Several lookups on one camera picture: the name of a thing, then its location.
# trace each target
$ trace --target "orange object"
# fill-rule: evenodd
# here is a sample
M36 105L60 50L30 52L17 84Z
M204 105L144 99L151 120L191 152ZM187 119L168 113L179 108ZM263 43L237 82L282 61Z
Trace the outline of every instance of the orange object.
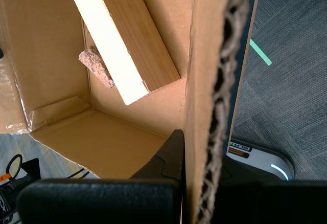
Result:
M3 182L6 179L9 179L11 177L11 174L4 174L0 176L0 182Z

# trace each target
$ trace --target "cardboard flap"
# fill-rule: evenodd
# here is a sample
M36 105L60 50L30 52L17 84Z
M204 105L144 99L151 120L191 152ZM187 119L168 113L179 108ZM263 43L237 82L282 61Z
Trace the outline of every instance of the cardboard flap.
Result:
M84 49L80 14L73 0L0 0L0 9L1 44L28 126L39 107L74 96L89 101L87 71L78 60ZM16 83L9 77L0 88L14 90ZM13 97L8 108L16 121L8 123L22 123L17 92Z
M129 178L166 140L91 108L31 136L101 178Z
M190 217L197 218L228 0L194 0L185 105L185 168Z
M0 48L4 53L0 59L0 133L24 133L27 132L27 128L6 44L7 33L2 24L2 9L0 0Z

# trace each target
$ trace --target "corrugated cardboard edge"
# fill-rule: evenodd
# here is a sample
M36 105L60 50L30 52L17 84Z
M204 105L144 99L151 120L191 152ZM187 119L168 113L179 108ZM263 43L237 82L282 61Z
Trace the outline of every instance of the corrugated cardboard edge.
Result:
M233 119L231 121L231 126L230 126L229 141L231 139L231 134L233 132L235 116L236 116L237 108L238 108L238 104L239 104L239 97L240 97L240 94L241 94L241 88L242 88L242 84L243 84L242 80L243 80L243 76L244 76L244 72L245 72L245 65L246 65L247 55L249 53L250 40L251 40L251 36L252 36L252 29L253 29L254 17L255 17L256 7L257 6L258 6L258 0L254 0L253 11L252 11L252 16L251 16L251 23L250 23L250 27L249 27L247 43L246 43L246 49L245 49L244 58L243 58L243 65L242 65L242 70L241 70L240 84L239 84L239 87L237 89L237 96L236 96L235 108L234 108L234 112L233 112Z
M207 161L213 86L228 0L194 0L185 109L185 167L188 218L195 222Z
M214 104L203 185L196 212L197 223L209 223L215 210L215 197L222 166L222 143L226 138L230 108L230 88L235 81L236 53L248 19L249 0L228 0L224 13L224 40L220 49L218 73L213 89Z

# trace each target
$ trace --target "wood plank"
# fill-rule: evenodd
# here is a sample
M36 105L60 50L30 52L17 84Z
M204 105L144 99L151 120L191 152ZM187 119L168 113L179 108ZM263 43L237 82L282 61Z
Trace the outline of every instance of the wood plank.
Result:
M125 104L178 80L143 0L74 0Z

